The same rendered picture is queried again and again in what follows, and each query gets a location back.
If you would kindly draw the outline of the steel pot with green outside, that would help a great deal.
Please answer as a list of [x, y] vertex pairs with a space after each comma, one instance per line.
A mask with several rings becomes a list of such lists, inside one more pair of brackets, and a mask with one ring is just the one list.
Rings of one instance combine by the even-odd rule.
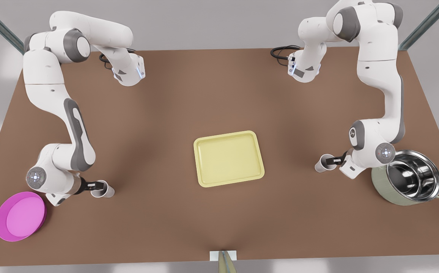
[[386, 166], [372, 168], [372, 183], [381, 197], [399, 206], [439, 198], [439, 170], [424, 154], [399, 150]]

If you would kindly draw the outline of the white IKEA cup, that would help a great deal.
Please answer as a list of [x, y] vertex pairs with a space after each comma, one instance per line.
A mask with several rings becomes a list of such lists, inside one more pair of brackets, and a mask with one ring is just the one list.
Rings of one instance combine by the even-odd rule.
[[94, 189], [91, 190], [91, 195], [95, 198], [111, 198], [113, 195], [115, 195], [115, 190], [106, 182], [103, 180], [98, 180], [94, 182], [96, 186], [102, 186], [102, 189]]
[[334, 158], [331, 154], [323, 154], [319, 161], [315, 164], [315, 171], [318, 173], [323, 173], [325, 171], [331, 171], [336, 169], [336, 164], [328, 164], [327, 161]]

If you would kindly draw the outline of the pink round plate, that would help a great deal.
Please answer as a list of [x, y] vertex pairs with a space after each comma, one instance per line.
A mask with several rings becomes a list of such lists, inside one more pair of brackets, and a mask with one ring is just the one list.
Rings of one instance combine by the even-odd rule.
[[0, 207], [0, 238], [23, 240], [41, 228], [47, 216], [44, 200], [29, 191], [14, 194]]

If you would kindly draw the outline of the yellow rectangular tray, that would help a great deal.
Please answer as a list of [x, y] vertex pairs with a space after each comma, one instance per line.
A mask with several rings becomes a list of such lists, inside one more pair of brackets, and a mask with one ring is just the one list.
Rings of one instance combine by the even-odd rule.
[[197, 180], [204, 188], [257, 180], [265, 174], [253, 131], [197, 138], [193, 148]]

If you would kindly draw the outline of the white post foot plate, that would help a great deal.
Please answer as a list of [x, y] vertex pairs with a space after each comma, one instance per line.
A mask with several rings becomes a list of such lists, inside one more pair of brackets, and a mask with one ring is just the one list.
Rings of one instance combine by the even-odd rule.
[[230, 259], [232, 261], [237, 261], [237, 251], [236, 250], [220, 250], [220, 251], [210, 251], [209, 252], [209, 260], [210, 261], [219, 261], [219, 256], [222, 256], [222, 253], [228, 253]]

